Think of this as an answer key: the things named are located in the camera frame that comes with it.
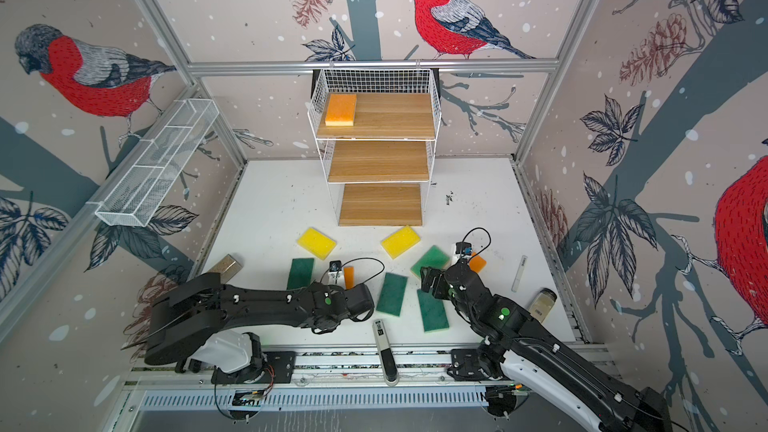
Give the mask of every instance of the bird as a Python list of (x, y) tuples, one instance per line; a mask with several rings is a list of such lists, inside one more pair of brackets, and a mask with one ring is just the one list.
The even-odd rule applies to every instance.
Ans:
[(744, 337), (768, 328), (768, 156), (723, 192), (715, 208), (714, 230), (716, 260), (698, 258), (684, 237), (673, 237), (683, 243), (688, 255), (684, 274), (690, 271), (692, 261), (714, 268), (725, 275), (754, 312), (753, 321), (741, 332), (735, 332), (722, 318), (710, 318), (734, 338), (736, 348), (729, 352), (742, 355)]
[(128, 132), (118, 138), (119, 146), (130, 136), (140, 138), (130, 130), (130, 115), (145, 102), (154, 106), (152, 85), (164, 73), (176, 71), (117, 47), (82, 42), (45, 24), (24, 29), (14, 45), (24, 72), (40, 72), (73, 106), (95, 116), (124, 117)]
[(469, 55), (480, 49), (501, 49), (522, 59), (533, 59), (515, 49), (470, 0), (414, 0), (416, 29), (429, 45), (443, 54)]

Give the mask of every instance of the bird head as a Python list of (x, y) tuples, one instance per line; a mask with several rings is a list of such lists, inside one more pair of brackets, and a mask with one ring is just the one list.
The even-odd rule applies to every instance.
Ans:
[(16, 55), (27, 74), (35, 72), (51, 73), (51, 61), (48, 59), (48, 46), (63, 36), (59, 29), (45, 24), (34, 24), (22, 30), (16, 37)]

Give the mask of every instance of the gray floor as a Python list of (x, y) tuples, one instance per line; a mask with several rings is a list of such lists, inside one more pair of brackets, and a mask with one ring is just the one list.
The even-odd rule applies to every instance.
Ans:
[(494, 418), (483, 408), (425, 408), (263, 412), (248, 424), (222, 417), (216, 410), (144, 412), (132, 432), (211, 432), (233, 427), (253, 432), (513, 432), (556, 430), (583, 432), (560, 409), (532, 395), (509, 417)]

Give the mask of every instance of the sponge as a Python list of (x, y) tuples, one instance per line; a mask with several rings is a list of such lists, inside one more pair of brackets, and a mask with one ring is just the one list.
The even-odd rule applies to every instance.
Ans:
[(331, 251), (336, 246), (335, 241), (312, 227), (308, 228), (306, 232), (304, 232), (304, 235), (299, 237), (299, 240), (297, 240), (296, 243), (321, 260), (325, 260), (325, 258), (328, 257), (328, 254), (331, 254)]
[(409, 248), (418, 244), (421, 238), (409, 226), (405, 226), (382, 240), (382, 247), (389, 257), (396, 258)]
[(450, 257), (445, 252), (440, 250), (437, 245), (433, 245), (422, 255), (422, 257), (411, 267), (411, 272), (416, 275), (418, 280), (422, 280), (421, 270), (422, 267), (443, 268), (450, 260)]
[(406, 295), (407, 283), (408, 277), (389, 272), (384, 275), (384, 285), (382, 285), (382, 292), (379, 294), (376, 310), (399, 317), (402, 298)]
[(355, 268), (344, 267), (344, 288), (351, 289), (355, 286)]
[(422, 325), (425, 332), (443, 331), (450, 327), (443, 301), (434, 298), (428, 292), (416, 290), (418, 307), (422, 310)]
[(475, 257), (477, 254), (472, 254), (474, 258), (469, 259), (469, 268), (476, 274), (479, 274), (487, 262), (483, 257)]
[(314, 267), (315, 259), (312, 257), (294, 258), (290, 264), (286, 290), (293, 291), (309, 285), (312, 282), (312, 269)]
[(353, 93), (332, 93), (328, 100), (326, 126), (351, 127), (355, 124), (357, 95)]

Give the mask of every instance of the red bird breast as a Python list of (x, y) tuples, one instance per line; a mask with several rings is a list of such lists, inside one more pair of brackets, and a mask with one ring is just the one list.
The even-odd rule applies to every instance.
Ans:
[(425, 42), (439, 53), (468, 55), (486, 45), (479, 39), (473, 39), (451, 32), (440, 25), (432, 16), (432, 8), (446, 5), (451, 0), (414, 0), (416, 4), (416, 30)]
[(717, 261), (734, 289), (768, 324), (768, 156), (727, 188), (715, 211)]
[(84, 86), (74, 79), (83, 65), (78, 46), (67, 36), (51, 42), (48, 47), (52, 72), (40, 75), (56, 88), (70, 103), (95, 116), (129, 116), (149, 98), (151, 77), (114, 88)]

